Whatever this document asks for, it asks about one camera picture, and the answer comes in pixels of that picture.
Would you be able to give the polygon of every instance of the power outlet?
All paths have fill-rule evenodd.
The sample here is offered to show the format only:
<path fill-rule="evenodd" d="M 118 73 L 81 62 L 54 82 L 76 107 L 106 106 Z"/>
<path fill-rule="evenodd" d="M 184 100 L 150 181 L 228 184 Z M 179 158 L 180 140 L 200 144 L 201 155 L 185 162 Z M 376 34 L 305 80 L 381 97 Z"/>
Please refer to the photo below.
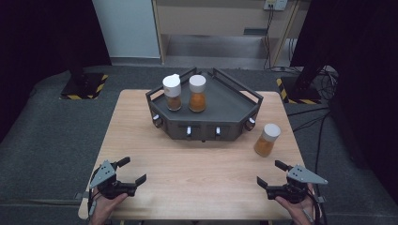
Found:
<path fill-rule="evenodd" d="M 266 0 L 264 10 L 271 10 L 271 7 L 276 11 L 283 11 L 286 8 L 288 0 Z"/>
<path fill-rule="evenodd" d="M 271 10 L 271 7 L 275 8 L 277 0 L 266 0 L 264 3 L 264 10 Z"/>

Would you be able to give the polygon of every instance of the wooden table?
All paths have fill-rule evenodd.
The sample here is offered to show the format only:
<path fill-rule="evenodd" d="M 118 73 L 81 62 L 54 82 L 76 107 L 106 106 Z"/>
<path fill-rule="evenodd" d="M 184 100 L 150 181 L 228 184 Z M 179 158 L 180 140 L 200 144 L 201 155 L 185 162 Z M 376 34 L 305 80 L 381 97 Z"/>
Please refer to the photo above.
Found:
<path fill-rule="evenodd" d="M 281 98 L 258 92 L 264 100 L 252 131 L 244 130 L 234 142 L 172 140 L 155 128 L 145 98 L 146 90 L 124 90 L 115 106 L 95 169 L 105 160 L 131 162 L 116 171 L 117 179 L 133 183 L 146 174 L 135 197 L 127 198 L 113 213 L 115 219 L 249 219 L 290 218 L 287 211 L 256 183 L 260 176 L 272 186 L 286 183 L 276 159 L 303 165 Z M 266 123 L 282 134 L 269 157 L 260 157 L 253 145 Z M 79 217 L 87 218 L 87 199 Z"/>

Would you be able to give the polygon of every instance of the black hexagonal tray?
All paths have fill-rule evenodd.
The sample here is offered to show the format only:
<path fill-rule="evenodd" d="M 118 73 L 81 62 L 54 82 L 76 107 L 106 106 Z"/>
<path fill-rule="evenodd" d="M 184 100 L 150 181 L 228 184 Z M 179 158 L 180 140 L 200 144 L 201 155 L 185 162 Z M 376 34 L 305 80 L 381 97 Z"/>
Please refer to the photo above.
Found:
<path fill-rule="evenodd" d="M 191 96 L 189 79 L 195 74 L 207 79 L 207 107 L 202 112 L 192 112 L 188 107 Z M 250 131 L 255 126 L 263 97 L 222 70 L 213 68 L 212 72 L 200 72 L 194 67 L 180 74 L 180 80 L 182 107 L 178 111 L 167 109 L 162 85 L 146 93 L 153 124 L 170 138 L 234 141 L 244 128 Z"/>

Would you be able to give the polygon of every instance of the white lid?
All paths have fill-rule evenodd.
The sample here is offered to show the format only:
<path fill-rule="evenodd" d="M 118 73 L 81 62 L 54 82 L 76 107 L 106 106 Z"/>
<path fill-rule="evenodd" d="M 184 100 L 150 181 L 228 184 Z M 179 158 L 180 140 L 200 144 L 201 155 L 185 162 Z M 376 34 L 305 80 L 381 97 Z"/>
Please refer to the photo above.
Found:
<path fill-rule="evenodd" d="M 190 89 L 194 93 L 205 91 L 206 78 L 202 75 L 193 75 L 190 77 Z"/>
<path fill-rule="evenodd" d="M 275 142 L 276 139 L 281 135 L 281 129 L 275 124 L 266 124 L 263 129 L 262 136 L 269 142 Z"/>
<path fill-rule="evenodd" d="M 177 97 L 181 94 L 181 81 L 178 74 L 167 76 L 163 79 L 164 95 L 168 97 Z"/>

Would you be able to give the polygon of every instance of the glass jar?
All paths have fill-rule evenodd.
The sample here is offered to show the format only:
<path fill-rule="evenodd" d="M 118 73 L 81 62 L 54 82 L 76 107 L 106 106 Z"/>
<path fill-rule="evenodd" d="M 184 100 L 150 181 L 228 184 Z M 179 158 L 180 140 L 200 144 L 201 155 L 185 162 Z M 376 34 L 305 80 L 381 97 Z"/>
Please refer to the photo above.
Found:
<path fill-rule="evenodd" d="M 261 157 L 269 156 L 279 135 L 281 135 L 281 129 L 277 125 L 266 124 L 254 145 L 255 152 Z"/>
<path fill-rule="evenodd" d="M 163 79 L 163 90 L 166 97 L 167 109 L 177 111 L 181 109 L 181 80 L 178 74 Z"/>
<path fill-rule="evenodd" d="M 199 113 L 206 108 L 206 78 L 202 75 L 190 77 L 191 98 L 189 107 L 193 112 Z"/>

